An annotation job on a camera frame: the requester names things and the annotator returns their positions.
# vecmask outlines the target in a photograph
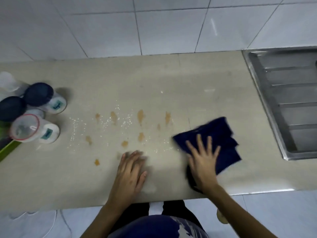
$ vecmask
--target leg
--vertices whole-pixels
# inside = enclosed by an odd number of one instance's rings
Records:
[[[131,204],[120,216],[118,221],[114,224],[110,233],[116,231],[117,229],[131,223],[132,221],[149,215],[150,204],[149,203],[139,203]]]
[[[183,200],[164,201],[162,215],[175,216],[193,222],[203,229],[196,216],[186,208]]]

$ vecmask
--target red rim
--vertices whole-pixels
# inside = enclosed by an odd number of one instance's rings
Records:
[[[34,116],[36,119],[37,119],[37,122],[38,122],[38,126],[37,126],[37,128],[36,128],[36,130],[29,136],[29,137],[27,137],[27,138],[25,138],[25,139],[16,139],[13,135],[12,135],[12,125],[11,125],[11,127],[10,127],[10,131],[9,131],[9,134],[10,134],[10,137],[12,138],[12,139],[14,139],[14,140],[26,140],[26,139],[29,139],[30,137],[32,137],[36,132],[37,132],[37,130],[39,129],[39,127],[40,127],[40,120],[39,120],[39,118],[36,116],[36,115],[34,115],[34,114],[24,114],[24,115],[21,115],[20,117],[18,117],[16,120],[14,120],[14,122],[15,121],[17,121],[18,119],[20,119],[20,118],[22,118],[23,116]]]

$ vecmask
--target beige countertop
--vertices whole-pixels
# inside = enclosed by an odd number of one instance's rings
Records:
[[[13,63],[0,71],[45,81],[68,100],[64,112],[47,117],[61,128],[57,141],[24,143],[0,162],[0,210],[102,205],[119,157],[136,149],[149,171],[138,202],[199,198],[171,136],[219,116],[242,158],[218,176],[229,194],[317,188],[317,159],[282,159],[240,51]]]

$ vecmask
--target person's left hand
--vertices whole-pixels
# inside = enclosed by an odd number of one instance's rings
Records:
[[[106,203],[106,206],[116,213],[124,212],[143,187],[147,172],[144,171],[139,176],[145,163],[140,156],[140,152],[134,151],[128,158],[125,157],[125,154],[121,157],[117,176]]]

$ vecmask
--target person's left arm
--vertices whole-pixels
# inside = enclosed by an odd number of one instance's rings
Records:
[[[135,151],[128,158],[122,155],[116,179],[112,186],[107,203],[81,235],[81,238],[105,238],[126,208],[132,204],[141,191],[147,172],[139,172],[145,162],[140,159],[141,153]]]

